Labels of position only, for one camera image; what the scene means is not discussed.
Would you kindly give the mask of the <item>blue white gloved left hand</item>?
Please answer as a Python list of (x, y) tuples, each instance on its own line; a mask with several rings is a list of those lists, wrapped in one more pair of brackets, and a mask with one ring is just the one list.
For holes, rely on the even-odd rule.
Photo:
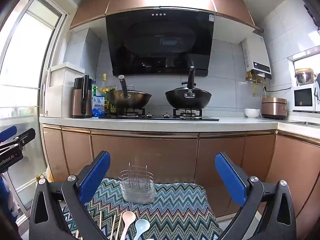
[(4, 176), (1, 174), (1, 182), (0, 182), (0, 202), (1, 202), (1, 208), (3, 212), (7, 215), (7, 217), (12, 220), (13, 222), (16, 222), (19, 211), (17, 204), (14, 201), (13, 195), (10, 191), (8, 182), (4, 178)]

